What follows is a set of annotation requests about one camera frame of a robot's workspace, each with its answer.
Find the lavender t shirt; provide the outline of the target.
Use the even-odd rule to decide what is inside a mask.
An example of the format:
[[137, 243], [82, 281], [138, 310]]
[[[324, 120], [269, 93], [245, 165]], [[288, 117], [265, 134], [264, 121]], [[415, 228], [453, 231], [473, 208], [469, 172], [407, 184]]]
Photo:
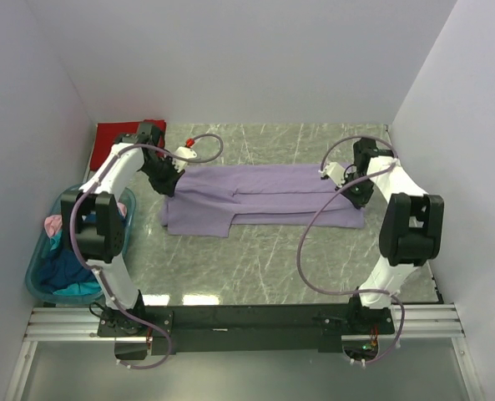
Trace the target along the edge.
[[329, 202], [316, 226], [361, 229], [363, 211], [334, 194], [316, 165], [191, 167], [164, 199], [159, 220], [171, 235], [226, 238], [232, 225], [305, 226]]

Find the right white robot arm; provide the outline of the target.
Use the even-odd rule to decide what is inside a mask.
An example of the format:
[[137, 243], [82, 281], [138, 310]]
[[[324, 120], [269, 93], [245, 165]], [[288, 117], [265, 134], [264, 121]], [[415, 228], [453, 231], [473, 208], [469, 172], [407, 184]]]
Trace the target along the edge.
[[379, 232], [380, 258], [359, 287], [361, 304], [346, 313], [347, 326], [364, 333], [376, 322], [373, 309], [391, 304], [406, 279], [440, 251], [444, 200], [417, 185], [401, 166], [396, 152], [381, 150], [372, 138], [353, 145], [355, 170], [344, 174], [343, 195], [361, 209], [379, 190], [386, 213]]

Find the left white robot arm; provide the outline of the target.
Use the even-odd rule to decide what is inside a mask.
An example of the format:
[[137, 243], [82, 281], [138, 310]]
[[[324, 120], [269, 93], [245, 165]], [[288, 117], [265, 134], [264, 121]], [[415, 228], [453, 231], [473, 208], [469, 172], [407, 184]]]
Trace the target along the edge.
[[164, 149], [164, 131], [151, 122], [138, 125], [134, 134], [121, 134], [96, 174], [77, 190], [61, 195], [63, 242], [96, 277], [107, 307], [123, 309], [117, 325], [129, 336], [147, 324], [139, 310], [139, 289], [129, 277], [123, 258], [125, 226], [119, 197], [137, 172], [148, 176], [152, 188], [172, 196], [184, 173]]

